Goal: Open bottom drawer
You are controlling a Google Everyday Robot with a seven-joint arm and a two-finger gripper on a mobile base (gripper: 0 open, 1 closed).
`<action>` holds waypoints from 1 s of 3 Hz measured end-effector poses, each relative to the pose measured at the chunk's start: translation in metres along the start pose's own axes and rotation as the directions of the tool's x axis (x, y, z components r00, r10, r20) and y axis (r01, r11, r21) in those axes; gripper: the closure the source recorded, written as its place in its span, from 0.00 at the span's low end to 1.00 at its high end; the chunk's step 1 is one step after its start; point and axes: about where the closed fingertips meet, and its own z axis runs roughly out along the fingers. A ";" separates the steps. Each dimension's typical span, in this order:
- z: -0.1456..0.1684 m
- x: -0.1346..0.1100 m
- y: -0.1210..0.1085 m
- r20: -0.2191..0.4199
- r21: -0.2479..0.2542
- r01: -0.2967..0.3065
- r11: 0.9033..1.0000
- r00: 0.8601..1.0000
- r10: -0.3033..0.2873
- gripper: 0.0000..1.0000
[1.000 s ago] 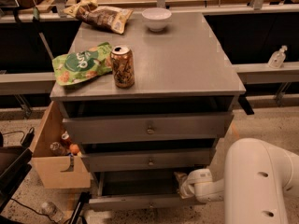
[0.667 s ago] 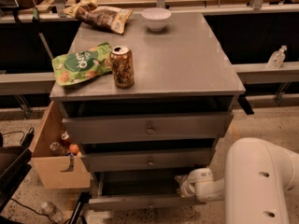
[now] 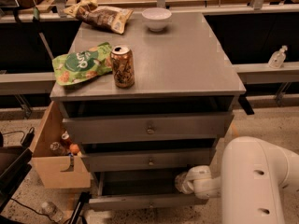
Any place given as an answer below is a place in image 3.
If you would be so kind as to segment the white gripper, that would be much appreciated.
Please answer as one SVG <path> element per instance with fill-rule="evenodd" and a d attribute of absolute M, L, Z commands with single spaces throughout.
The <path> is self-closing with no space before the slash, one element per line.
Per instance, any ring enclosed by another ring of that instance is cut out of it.
<path fill-rule="evenodd" d="M 210 177 L 211 172 L 208 166 L 195 166 L 175 177 L 175 187 L 181 193 L 192 194 L 194 193 L 194 182 L 196 180 L 208 179 Z"/>

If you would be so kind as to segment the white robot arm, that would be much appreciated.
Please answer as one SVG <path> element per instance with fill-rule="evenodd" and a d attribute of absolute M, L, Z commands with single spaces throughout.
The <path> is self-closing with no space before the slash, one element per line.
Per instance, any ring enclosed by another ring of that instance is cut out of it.
<path fill-rule="evenodd" d="M 221 175 L 195 166 L 177 175 L 176 189 L 199 199 L 221 197 L 222 224 L 285 224 L 279 192 L 299 190 L 299 155 L 254 137 L 224 149 Z"/>

